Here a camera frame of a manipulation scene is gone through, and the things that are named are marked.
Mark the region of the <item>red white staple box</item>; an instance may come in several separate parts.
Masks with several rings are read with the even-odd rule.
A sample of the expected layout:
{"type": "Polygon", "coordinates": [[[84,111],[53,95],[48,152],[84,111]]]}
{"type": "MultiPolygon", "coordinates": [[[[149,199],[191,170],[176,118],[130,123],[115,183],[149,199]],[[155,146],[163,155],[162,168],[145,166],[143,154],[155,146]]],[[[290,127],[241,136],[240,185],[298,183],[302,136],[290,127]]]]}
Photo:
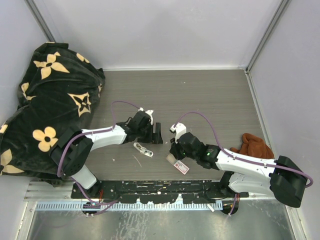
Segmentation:
{"type": "Polygon", "coordinates": [[[183,175],[186,175],[190,170],[188,166],[186,166],[182,161],[177,160],[171,153],[167,155],[166,160],[183,175]]]}

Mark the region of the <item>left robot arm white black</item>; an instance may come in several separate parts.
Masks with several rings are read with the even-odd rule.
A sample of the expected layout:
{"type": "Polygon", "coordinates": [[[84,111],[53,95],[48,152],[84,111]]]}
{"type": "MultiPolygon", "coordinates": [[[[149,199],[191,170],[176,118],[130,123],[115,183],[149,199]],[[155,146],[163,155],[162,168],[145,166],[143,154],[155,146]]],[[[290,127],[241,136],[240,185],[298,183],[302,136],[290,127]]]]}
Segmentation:
{"type": "Polygon", "coordinates": [[[58,172],[72,178],[88,198],[95,198],[102,183],[85,165],[90,152],[111,146],[137,141],[143,144],[162,144],[161,123],[155,122],[152,110],[138,110],[127,121],[98,129],[69,127],[49,150],[58,172]]]}

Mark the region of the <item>white staple remover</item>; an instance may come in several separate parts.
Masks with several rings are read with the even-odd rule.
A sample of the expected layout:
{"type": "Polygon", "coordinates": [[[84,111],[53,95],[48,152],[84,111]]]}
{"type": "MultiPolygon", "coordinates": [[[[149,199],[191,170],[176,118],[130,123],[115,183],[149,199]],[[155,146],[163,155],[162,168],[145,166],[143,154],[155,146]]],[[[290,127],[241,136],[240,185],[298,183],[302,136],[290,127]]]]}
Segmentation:
{"type": "Polygon", "coordinates": [[[152,158],[154,153],[150,150],[148,150],[147,148],[143,147],[140,143],[138,142],[134,142],[133,143],[133,147],[139,151],[140,154],[144,155],[144,156],[147,156],[147,157],[150,157],[152,158]]]}

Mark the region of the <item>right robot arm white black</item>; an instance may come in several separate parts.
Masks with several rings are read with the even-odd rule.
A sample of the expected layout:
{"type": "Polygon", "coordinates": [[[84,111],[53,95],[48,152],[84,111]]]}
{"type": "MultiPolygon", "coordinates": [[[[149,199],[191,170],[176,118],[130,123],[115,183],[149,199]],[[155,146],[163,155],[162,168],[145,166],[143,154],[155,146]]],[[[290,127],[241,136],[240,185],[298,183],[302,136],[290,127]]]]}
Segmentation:
{"type": "Polygon", "coordinates": [[[189,158],[205,169],[223,171],[219,191],[225,197],[236,193],[258,193],[274,197],[292,208],[302,204],[307,177],[288,157],[263,159],[204,144],[187,132],[170,140],[170,154],[176,160],[189,158]]]}

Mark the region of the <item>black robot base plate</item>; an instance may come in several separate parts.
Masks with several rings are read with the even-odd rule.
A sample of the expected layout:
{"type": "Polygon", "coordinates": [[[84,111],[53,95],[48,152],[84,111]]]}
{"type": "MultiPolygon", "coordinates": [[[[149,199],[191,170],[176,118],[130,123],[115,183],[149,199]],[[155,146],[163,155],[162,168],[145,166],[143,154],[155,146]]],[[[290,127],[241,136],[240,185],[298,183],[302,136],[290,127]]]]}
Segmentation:
{"type": "Polygon", "coordinates": [[[234,197],[213,180],[103,180],[93,194],[85,193],[92,200],[118,200],[122,204],[134,204],[137,200],[142,204],[172,204],[178,197],[184,204],[202,204],[234,197]]]}

